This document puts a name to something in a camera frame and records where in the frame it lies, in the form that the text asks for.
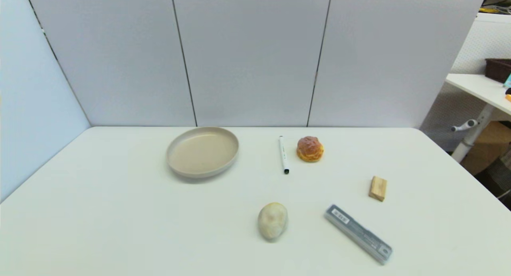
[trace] cardboard box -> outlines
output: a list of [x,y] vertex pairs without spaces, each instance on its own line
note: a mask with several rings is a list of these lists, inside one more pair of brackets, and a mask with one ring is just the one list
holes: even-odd
[[492,121],[462,160],[461,166],[475,175],[504,153],[509,148],[509,143],[511,143],[511,129],[498,121]]

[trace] pebble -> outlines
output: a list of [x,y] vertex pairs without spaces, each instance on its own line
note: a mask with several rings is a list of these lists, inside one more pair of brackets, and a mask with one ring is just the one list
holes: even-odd
[[281,203],[270,203],[261,209],[257,223],[261,235],[267,240],[276,240],[286,229],[287,209]]

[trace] round plate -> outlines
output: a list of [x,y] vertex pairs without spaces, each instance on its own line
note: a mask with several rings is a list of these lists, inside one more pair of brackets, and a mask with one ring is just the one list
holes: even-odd
[[205,178],[230,167],[238,155],[238,139],[219,127],[200,127],[178,136],[166,150],[166,163],[182,176]]

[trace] pen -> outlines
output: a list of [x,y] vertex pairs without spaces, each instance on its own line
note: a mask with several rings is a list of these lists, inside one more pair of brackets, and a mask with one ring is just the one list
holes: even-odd
[[281,158],[282,158],[282,166],[284,168],[284,174],[289,174],[289,166],[287,163],[286,151],[284,150],[284,137],[279,137],[279,144],[281,147]]

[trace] pastry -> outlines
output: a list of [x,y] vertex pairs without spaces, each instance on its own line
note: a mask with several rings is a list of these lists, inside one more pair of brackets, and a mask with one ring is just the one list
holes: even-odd
[[301,160],[313,163],[319,161],[323,156],[323,145],[317,137],[307,136],[298,141],[296,154]]

